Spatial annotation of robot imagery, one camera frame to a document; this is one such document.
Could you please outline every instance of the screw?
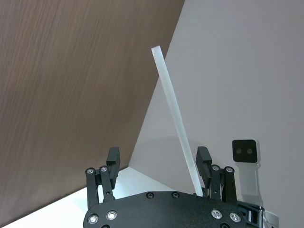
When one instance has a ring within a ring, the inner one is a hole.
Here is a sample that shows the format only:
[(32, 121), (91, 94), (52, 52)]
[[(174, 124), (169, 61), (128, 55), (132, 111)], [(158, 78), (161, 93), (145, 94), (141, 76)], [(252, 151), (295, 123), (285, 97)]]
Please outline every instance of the screw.
[(101, 167), (101, 169), (100, 169), (102, 172), (105, 172), (105, 171), (107, 171), (108, 170), (108, 168), (107, 167)]
[(227, 168), (226, 168), (226, 171), (227, 171), (227, 172), (233, 172), (233, 168), (227, 167)]
[(213, 170), (215, 170), (215, 171), (218, 171), (218, 170), (219, 170), (219, 167), (216, 166), (216, 165), (212, 166), (212, 168), (213, 168)]
[(88, 223), (90, 223), (90, 224), (95, 224), (97, 221), (98, 221), (97, 215), (91, 215), (88, 219)]
[(113, 219), (115, 219), (116, 217), (117, 217), (117, 213), (116, 213), (116, 211), (114, 211), (114, 210), (109, 211), (109, 212), (107, 213), (107, 215), (106, 215), (106, 219), (107, 219), (107, 220), (113, 220)]
[(146, 194), (146, 197), (147, 197), (148, 199), (152, 199), (152, 198), (154, 197), (153, 192), (148, 192), (148, 193)]
[(230, 228), (230, 226), (228, 224), (226, 224), (226, 223), (222, 223), (220, 225), (220, 228)]
[(230, 218), (234, 222), (240, 222), (241, 221), (241, 217), (235, 212), (230, 213)]
[(173, 192), (172, 197), (177, 199), (178, 197), (180, 197), (180, 195), (178, 192)]
[(211, 215), (216, 219), (222, 218), (222, 213), (219, 210), (216, 210), (216, 209), (211, 211)]

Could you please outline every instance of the wood grain panel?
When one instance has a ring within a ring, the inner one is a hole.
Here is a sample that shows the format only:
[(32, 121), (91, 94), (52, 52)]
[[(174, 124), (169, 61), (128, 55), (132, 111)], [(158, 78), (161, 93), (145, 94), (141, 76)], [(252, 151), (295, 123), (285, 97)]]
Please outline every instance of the wood grain panel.
[(0, 1), (0, 227), (128, 165), (183, 2)]

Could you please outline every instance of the white plastic stick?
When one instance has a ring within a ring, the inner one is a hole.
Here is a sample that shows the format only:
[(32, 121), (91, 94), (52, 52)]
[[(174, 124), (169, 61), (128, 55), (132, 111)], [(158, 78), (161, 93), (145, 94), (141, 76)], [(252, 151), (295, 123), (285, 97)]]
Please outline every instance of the white plastic stick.
[(167, 102), (168, 102), (168, 105), (169, 105), (169, 108), (171, 111), (171, 115), (172, 115), (174, 125), (175, 125), (176, 131), (177, 131), (177, 135), (179, 136), (179, 139), (180, 139), (182, 151), (183, 151), (185, 159), (186, 159), (186, 163), (187, 163), (189, 173), (190, 173), (190, 176), (191, 176), (194, 188), (195, 188), (195, 192), (198, 196), (202, 196), (203, 191), (201, 189), (201, 185), (199, 182), (200, 181), (199, 176), (198, 176), (198, 173), (195, 168), (195, 163), (194, 163), (194, 160), (192, 157), (190, 145), (189, 145), (188, 138), (186, 135), (186, 130), (185, 130), (184, 124), (182, 122), (181, 112), (180, 112), (179, 106), (177, 104), (176, 96), (175, 96), (173, 86), (172, 86), (172, 83), (170, 80), (168, 69), (166, 67), (165, 59), (163, 58), (163, 55), (162, 55), (161, 47), (160, 46), (153, 47), (152, 54), (154, 57), (154, 61), (155, 61), (157, 70), (158, 70), (158, 74), (161, 79), (161, 84), (162, 84), (163, 90), (164, 90), (166, 98), (167, 98)]

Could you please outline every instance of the gray wall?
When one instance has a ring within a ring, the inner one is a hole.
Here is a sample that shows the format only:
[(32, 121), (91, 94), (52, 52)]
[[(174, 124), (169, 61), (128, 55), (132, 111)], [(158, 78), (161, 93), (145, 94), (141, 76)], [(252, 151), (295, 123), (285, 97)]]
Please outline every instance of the gray wall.
[[(303, 0), (186, 0), (166, 57), (193, 155), (205, 145), (234, 166), (232, 140), (259, 140), (261, 194), (282, 228), (303, 226), (303, 12)], [(160, 81), (130, 166), (194, 192)]]

